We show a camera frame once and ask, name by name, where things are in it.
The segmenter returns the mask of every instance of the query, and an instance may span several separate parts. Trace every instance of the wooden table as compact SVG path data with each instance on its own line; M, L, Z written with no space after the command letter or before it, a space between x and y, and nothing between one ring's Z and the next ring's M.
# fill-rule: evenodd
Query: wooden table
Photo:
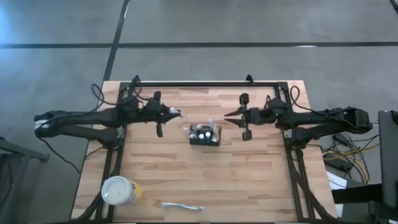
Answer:
M104 82L106 100L116 102L119 83ZM288 83L301 89L298 103L309 107L303 81ZM146 87L141 95L152 96L156 90L162 92L163 103L182 110L188 121L171 120L163 126L162 138L156 136L155 123L128 126L121 175L140 184L144 196L140 204L116 207L114 222L296 221L281 130L273 124L252 125L253 140L242 142L242 129L223 121L224 114L239 106L241 93L249 94L250 107L262 107L267 95L275 97L274 89ZM223 128L221 146L189 145L183 128L207 123L209 118ZM99 146L98 142L91 142L87 153ZM101 150L85 161L72 218L82 214L98 193L105 157L106 151ZM304 161L312 192L336 216L319 148L307 146ZM164 209L162 202L204 206L205 210Z

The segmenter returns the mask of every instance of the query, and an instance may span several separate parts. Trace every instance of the small box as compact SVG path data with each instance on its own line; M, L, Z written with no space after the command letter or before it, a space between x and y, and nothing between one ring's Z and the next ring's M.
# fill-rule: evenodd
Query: small box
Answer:
M195 132L196 126L197 126L197 124L191 124L189 130ZM213 142L211 140L213 138L213 136L214 136L212 128L210 126L203 125L199 130L197 130L195 132L195 134L197 136L202 134L202 135L204 135L204 138L203 139L200 139L200 138L192 139L192 138L190 138L189 139L189 143L191 145L199 145L199 146L219 146L220 145L220 141L221 141L221 127L220 126L216 126L216 130L215 131L218 131L218 136L219 136L217 142Z

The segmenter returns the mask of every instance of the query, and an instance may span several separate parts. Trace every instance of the concrete floor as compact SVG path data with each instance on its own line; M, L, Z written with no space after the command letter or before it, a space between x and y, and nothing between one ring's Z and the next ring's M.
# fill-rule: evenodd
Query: concrete floor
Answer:
M0 44L111 43L123 0L3 0ZM398 15L388 0L135 0L120 42L396 41ZM94 107L110 49L0 49L0 136L48 152L33 117ZM377 121L398 110L398 47L118 49L110 80L304 80L313 109L355 106ZM377 128L354 139L378 133ZM328 147L329 139L322 139ZM81 167L87 141L49 139ZM365 153L372 183L381 181L379 149ZM78 174L51 154L32 161L16 206L19 220L68 220Z

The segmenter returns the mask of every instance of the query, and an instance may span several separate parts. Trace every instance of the paper cup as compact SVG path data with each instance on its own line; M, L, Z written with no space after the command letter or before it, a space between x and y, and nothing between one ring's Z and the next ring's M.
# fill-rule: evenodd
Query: paper cup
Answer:
M110 205L125 205L140 201L142 189L134 181L114 176L105 180L101 188L101 195L104 201Z

